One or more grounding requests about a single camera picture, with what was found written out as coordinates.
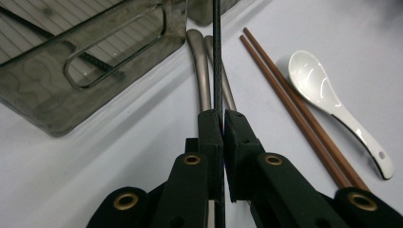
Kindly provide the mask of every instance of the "metal spoon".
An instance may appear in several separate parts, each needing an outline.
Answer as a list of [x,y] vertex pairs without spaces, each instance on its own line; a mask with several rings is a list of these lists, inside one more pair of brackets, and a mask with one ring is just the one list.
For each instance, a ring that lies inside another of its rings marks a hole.
[[288,65],[291,82],[311,104],[334,116],[358,137],[373,157],[383,179],[394,173],[391,158],[371,134],[340,102],[320,61],[308,51],[294,53]]

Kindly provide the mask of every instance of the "wooden chopstick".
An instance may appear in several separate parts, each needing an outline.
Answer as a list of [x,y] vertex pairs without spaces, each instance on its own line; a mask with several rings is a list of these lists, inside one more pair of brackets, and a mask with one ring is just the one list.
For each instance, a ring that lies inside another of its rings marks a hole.
[[347,162],[336,145],[330,139],[329,135],[323,130],[300,97],[286,82],[276,65],[274,65],[274,63],[270,60],[269,56],[264,52],[251,32],[247,28],[245,28],[243,31],[251,41],[252,45],[258,51],[260,57],[273,71],[276,79],[243,36],[240,37],[242,43],[245,45],[252,58],[263,72],[271,87],[278,94],[279,98],[297,123],[297,126],[300,128],[310,145],[314,148],[317,156],[328,170],[336,185],[339,188],[353,186],[369,191],[367,185],[358,176],[356,171],[354,171],[353,167]]

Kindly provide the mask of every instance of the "brass insert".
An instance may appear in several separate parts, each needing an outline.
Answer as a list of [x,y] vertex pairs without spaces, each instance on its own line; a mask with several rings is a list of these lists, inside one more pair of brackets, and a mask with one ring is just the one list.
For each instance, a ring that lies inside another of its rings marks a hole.
[[264,160],[267,163],[273,164],[273,165],[281,165],[282,164],[282,159],[277,157],[277,156],[275,156],[275,155],[267,155]]
[[202,159],[199,156],[196,155],[188,155],[185,156],[183,159],[183,162],[186,164],[197,164],[201,161]]
[[134,193],[123,193],[113,201],[113,206],[119,211],[125,211],[132,208],[139,201]]
[[350,203],[362,210],[376,211],[377,209],[376,202],[362,194],[353,192],[348,195],[348,198]]

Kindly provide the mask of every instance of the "white ceramic spoon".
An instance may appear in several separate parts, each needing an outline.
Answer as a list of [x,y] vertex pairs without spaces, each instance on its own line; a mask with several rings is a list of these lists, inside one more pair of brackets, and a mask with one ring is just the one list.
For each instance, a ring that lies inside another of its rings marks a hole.
[[391,158],[373,136],[343,106],[320,61],[308,51],[294,53],[288,65],[291,82],[311,104],[336,117],[358,137],[373,157],[383,179],[394,173]]

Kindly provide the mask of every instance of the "white table surface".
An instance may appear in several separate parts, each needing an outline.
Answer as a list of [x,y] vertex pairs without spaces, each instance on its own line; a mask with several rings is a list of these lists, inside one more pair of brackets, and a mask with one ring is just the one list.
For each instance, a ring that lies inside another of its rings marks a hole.
[[[286,156],[317,191],[334,195],[334,182],[241,44],[244,27],[285,75],[299,49],[322,62],[339,99],[392,157],[394,177],[382,180],[357,139],[311,109],[370,189],[402,214],[403,3],[242,1],[221,20],[222,59],[238,111],[265,150]],[[212,34],[191,21],[188,27]],[[62,138],[0,105],[0,227],[85,227],[110,192],[150,191],[166,181],[185,139],[197,137],[196,89],[185,44]],[[245,202],[226,207],[227,227],[256,227]]]

